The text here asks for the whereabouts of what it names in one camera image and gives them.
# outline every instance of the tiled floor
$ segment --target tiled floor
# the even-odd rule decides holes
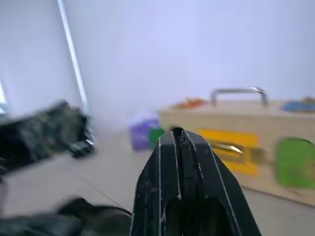
[[[13,173],[0,188],[5,195],[1,213],[13,216],[51,210],[74,196],[132,211],[135,185],[149,155],[148,151],[132,152],[128,136],[120,134],[99,142],[90,158],[63,155]],[[244,193],[262,235],[314,235],[314,208],[250,190]]]

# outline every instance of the camouflage cloth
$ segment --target camouflage cloth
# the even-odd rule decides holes
[[[32,160],[37,161],[67,150],[79,141],[85,125],[86,117],[79,109],[72,109],[67,102],[61,102],[26,119],[19,125],[19,130]]]

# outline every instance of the white wall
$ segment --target white wall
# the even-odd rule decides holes
[[[0,77],[13,115],[81,105],[56,0],[0,1]]]
[[[312,0],[65,0],[96,122],[214,88],[314,95]]]

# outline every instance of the metal handle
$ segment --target metal handle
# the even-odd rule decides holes
[[[217,103],[218,94],[233,94],[233,93],[260,93],[261,101],[264,106],[268,105],[267,93],[258,87],[247,87],[247,88],[221,88],[216,89],[211,94],[211,102],[213,105]]]

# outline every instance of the white floor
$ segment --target white floor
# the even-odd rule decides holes
[[[62,155],[7,175],[0,187],[1,214],[43,212],[75,196],[132,211],[135,185],[149,156],[149,151],[132,152],[124,133],[98,143],[97,153],[88,159]],[[315,208],[251,190],[244,193],[263,236],[314,235]]]

